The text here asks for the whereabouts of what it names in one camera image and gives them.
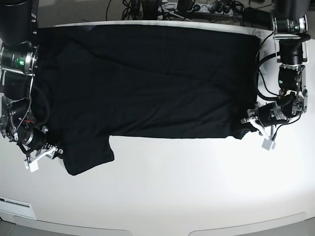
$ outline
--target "white table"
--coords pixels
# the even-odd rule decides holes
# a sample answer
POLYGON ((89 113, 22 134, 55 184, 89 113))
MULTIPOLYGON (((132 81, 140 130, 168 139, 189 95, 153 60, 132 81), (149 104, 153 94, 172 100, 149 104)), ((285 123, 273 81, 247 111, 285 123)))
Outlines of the white table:
MULTIPOLYGON (((187 27, 262 39, 270 34, 194 22, 97 24, 187 27)), ((298 123, 279 131, 274 151, 261 148, 262 138, 257 133, 241 141, 110 137, 115 161, 72 177, 60 160, 49 159, 42 159, 39 171, 31 174, 19 148, 0 139, 0 196, 31 203, 37 220, 129 230, 134 236, 188 236, 197 230, 252 224, 301 212, 306 213, 305 218, 314 217, 314 40, 308 42, 308 48, 308 112, 298 123)), ((274 51, 270 38, 261 56, 274 51)), ((279 90, 278 71, 274 60, 265 63, 263 73, 273 92, 279 90)))

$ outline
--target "metal bracket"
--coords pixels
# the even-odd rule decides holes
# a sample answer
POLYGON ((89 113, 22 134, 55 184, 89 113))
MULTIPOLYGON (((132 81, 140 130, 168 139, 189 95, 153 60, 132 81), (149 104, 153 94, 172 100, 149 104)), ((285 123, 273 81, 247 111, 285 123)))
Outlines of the metal bracket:
POLYGON ((58 149, 56 147, 50 147, 48 150, 46 150, 42 154, 40 154, 41 151, 37 152, 35 158, 30 157, 30 161, 28 161, 27 159, 24 160, 25 168, 27 170, 30 170, 31 173, 37 171, 39 169, 38 161, 44 156, 47 156, 50 159, 52 159, 55 151, 57 150, 58 149))
MULTIPOLYGON (((274 34, 274 41, 275 41, 275 50, 277 51, 277 40, 280 41, 281 39, 300 39, 301 37, 298 35, 284 35, 284 34, 274 34)), ((309 50, 307 48, 307 42, 302 43, 303 48, 303 63, 309 63, 309 50)), ((280 55, 276 56, 277 63, 281 63, 280 55)))
POLYGON ((303 112, 306 113, 306 111, 307 111, 307 102, 308 102, 308 97, 309 97, 307 89, 303 90, 302 95, 304 96, 303 112))

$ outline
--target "black wire bundle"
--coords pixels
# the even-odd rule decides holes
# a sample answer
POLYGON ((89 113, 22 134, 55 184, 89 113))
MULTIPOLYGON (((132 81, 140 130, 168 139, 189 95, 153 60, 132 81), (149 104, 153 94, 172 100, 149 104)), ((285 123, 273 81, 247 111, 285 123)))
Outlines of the black wire bundle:
POLYGON ((172 21, 172 19, 168 16, 168 14, 171 13, 171 12, 173 12, 174 10, 165 12, 164 9, 163 9, 163 7, 160 7, 160 8, 161 8, 161 12, 162 12, 161 15, 163 16, 162 20, 165 20, 165 19, 167 18, 168 20, 172 21))
POLYGON ((122 21, 126 18, 129 20, 131 13, 131 0, 127 2, 127 0, 123 0, 123 5, 126 7, 122 14, 122 21))
POLYGON ((43 101, 43 103, 45 105, 45 110, 46 110, 45 118, 43 120, 37 122, 37 125, 42 126, 48 122, 48 119, 50 117, 50 105, 49 105, 49 102, 46 98, 45 93, 36 85, 33 85, 33 88, 35 91, 38 92, 39 96, 41 97, 41 100, 43 101))
POLYGON ((256 92, 258 94, 258 96, 262 99, 264 99, 265 101, 278 101, 279 98, 278 97, 266 97, 264 96, 258 89, 258 74, 260 72, 260 67, 268 60, 272 59, 272 58, 275 58, 276 56, 279 56, 280 55, 280 52, 277 52, 276 54, 271 54, 271 55, 268 55, 266 56, 264 59, 262 59, 260 62, 258 62, 257 64, 257 67, 256 67, 256 71, 254 73, 254 84, 255 84, 255 89, 256 89, 256 92))
POLYGON ((130 19, 130 16, 132 17, 133 20, 136 20, 136 16, 133 15, 133 12, 132 12, 132 8, 131 8, 131 1, 130 0, 129 2, 127 2, 127 0, 123 0, 123 5, 126 7, 123 11, 123 14, 122 14, 122 21, 124 21, 126 18, 127 20, 130 19))
POLYGON ((245 11, 245 6, 242 4, 240 1, 236 0, 222 0, 221 1, 225 6, 231 7, 231 9, 236 13, 236 14, 243 14, 245 11))
MULTIPOLYGON (((261 45, 260 45, 260 47, 259 47, 259 50, 258 50, 258 52, 257 52, 257 54, 256 54, 256 58, 255 58, 255 59, 256 59, 256 63, 257 63, 257 58, 258 58, 258 55, 259 55, 259 52, 260 52, 262 46, 263 46, 264 43, 267 41, 267 39, 270 38, 272 35, 273 35, 273 33, 271 33, 270 35, 268 35, 268 36, 262 41, 262 43, 261 43, 261 45)), ((262 81, 263 81, 263 83, 264 83, 264 86, 265 86, 266 91, 269 92, 270 94, 274 95, 274 96, 281 96, 281 95, 275 94, 275 93, 273 93, 273 92, 270 92, 270 90, 269 90, 269 89, 267 88, 267 86, 266 86, 266 82, 265 82, 264 76, 262 75, 260 69, 258 69, 258 70, 259 70, 259 73, 260 73, 260 75, 261 75, 261 78, 262 78, 262 81)))

